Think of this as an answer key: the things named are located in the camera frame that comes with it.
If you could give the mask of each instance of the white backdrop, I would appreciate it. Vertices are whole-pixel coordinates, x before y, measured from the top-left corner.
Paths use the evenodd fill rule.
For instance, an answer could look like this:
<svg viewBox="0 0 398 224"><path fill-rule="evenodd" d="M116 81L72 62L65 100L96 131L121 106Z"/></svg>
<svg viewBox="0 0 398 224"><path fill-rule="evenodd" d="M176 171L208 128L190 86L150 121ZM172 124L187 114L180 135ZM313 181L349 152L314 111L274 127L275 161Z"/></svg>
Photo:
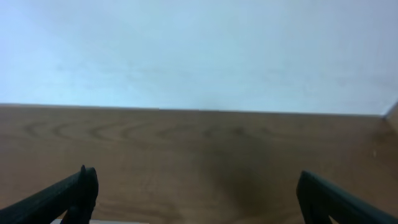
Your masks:
<svg viewBox="0 0 398 224"><path fill-rule="evenodd" d="M0 103L383 114L396 0L0 0Z"/></svg>

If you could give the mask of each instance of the brown wooden surface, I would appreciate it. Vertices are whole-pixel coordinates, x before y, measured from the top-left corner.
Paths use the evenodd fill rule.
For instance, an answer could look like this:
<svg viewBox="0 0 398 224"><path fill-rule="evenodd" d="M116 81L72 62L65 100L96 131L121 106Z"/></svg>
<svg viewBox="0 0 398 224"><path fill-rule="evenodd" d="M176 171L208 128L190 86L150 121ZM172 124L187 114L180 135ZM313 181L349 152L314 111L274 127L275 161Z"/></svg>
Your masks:
<svg viewBox="0 0 398 224"><path fill-rule="evenodd" d="M398 138L376 117L0 107L0 207L96 168L93 218L302 223L308 169L398 215Z"/></svg>
<svg viewBox="0 0 398 224"><path fill-rule="evenodd" d="M386 118L392 128L394 128L395 131L398 133L398 103L396 103L395 106L392 107L392 109L388 112Z"/></svg>

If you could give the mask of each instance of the wooden panel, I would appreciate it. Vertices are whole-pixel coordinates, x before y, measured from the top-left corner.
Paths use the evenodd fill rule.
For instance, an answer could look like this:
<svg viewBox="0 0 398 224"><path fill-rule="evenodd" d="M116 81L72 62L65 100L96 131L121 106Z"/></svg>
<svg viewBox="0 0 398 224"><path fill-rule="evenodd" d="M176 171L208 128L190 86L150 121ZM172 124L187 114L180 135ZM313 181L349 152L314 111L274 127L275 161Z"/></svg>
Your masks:
<svg viewBox="0 0 398 224"><path fill-rule="evenodd" d="M93 218L302 223L308 169L398 215L398 138L377 117L0 107L0 207L96 168Z"/></svg>
<svg viewBox="0 0 398 224"><path fill-rule="evenodd" d="M386 116L388 122L398 133L398 103L390 110Z"/></svg>

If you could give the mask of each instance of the black object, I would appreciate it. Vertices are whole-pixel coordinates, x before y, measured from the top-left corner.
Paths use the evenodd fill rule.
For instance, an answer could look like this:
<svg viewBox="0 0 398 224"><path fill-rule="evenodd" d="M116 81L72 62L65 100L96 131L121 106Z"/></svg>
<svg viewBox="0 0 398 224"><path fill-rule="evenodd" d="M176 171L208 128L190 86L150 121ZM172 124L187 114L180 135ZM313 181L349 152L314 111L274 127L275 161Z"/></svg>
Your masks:
<svg viewBox="0 0 398 224"><path fill-rule="evenodd" d="M94 168L81 171L0 210L2 224L49 224L68 210L61 223L88 224L98 195Z"/></svg>
<svg viewBox="0 0 398 224"><path fill-rule="evenodd" d="M398 223L390 214L308 171L301 173L297 197L306 224L331 224L329 216L340 224Z"/></svg>

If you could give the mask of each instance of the white wall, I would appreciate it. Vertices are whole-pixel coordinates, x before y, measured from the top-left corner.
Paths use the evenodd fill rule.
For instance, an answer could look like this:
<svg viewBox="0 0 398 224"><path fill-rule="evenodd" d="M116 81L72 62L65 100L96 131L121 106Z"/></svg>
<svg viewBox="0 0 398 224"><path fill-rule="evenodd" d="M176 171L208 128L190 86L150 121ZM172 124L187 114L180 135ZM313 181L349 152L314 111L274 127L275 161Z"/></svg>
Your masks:
<svg viewBox="0 0 398 224"><path fill-rule="evenodd" d="M383 114L396 0L0 1L0 103Z"/></svg>

